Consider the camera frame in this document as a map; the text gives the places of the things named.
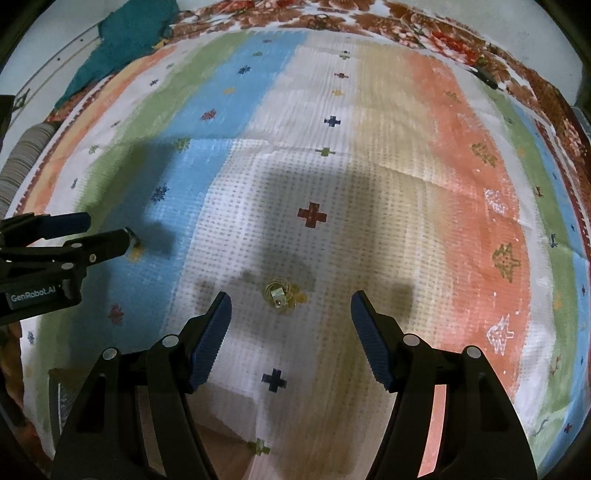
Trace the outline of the person's left hand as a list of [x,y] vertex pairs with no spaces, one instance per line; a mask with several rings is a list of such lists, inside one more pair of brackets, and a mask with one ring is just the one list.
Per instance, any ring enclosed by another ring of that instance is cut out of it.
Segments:
[[14,322],[1,327],[1,385],[20,411],[24,409],[24,374],[21,359],[22,327]]

